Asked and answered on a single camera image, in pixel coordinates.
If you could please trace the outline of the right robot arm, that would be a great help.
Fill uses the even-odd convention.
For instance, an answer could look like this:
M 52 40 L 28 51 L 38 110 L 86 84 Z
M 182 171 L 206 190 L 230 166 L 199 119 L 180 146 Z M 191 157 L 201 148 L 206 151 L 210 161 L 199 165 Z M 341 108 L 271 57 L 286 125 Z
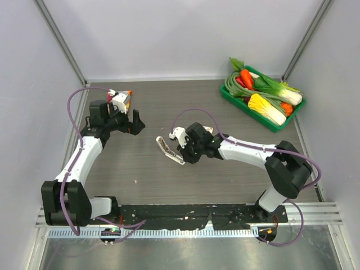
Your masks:
M 312 174 L 312 167 L 287 141 L 277 145 L 260 145 L 236 139 L 227 134 L 212 135 L 200 123 L 188 128 L 174 128 L 169 138 L 178 141 L 177 150 L 184 162 L 195 164 L 202 156 L 219 160 L 234 160 L 265 170 L 271 185 L 254 206 L 260 222 L 269 221 L 275 210 L 287 199 L 297 198 Z

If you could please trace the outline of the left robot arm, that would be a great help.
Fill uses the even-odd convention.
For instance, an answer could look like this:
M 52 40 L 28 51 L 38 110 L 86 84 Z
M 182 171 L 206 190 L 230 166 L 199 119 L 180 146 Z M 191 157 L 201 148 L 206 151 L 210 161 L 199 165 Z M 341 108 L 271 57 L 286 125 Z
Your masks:
M 105 148 L 111 132 L 138 135 L 145 128 L 138 110 L 133 118 L 119 103 L 92 101 L 85 127 L 80 131 L 78 144 L 70 160 L 53 181 L 41 187 L 43 210 L 49 226 L 85 227 L 101 217 L 107 224 L 119 220 L 120 208 L 114 196 L 89 198 L 84 189 L 90 169 Z

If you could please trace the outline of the white stapler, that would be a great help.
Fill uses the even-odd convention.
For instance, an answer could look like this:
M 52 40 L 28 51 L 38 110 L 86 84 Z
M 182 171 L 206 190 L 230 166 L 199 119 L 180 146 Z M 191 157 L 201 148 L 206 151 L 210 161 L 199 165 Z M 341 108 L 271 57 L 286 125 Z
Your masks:
M 185 164 L 183 158 L 169 148 L 162 136 L 158 136 L 156 138 L 156 143 L 166 157 L 170 158 L 171 160 L 175 161 L 180 165 Z

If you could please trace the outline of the white staple box sleeve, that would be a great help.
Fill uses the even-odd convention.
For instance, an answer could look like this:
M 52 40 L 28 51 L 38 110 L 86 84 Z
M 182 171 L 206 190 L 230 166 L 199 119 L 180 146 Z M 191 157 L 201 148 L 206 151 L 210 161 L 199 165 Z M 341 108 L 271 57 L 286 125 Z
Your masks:
M 206 127 L 204 126 L 205 130 L 212 133 L 213 132 L 213 128 L 212 127 Z

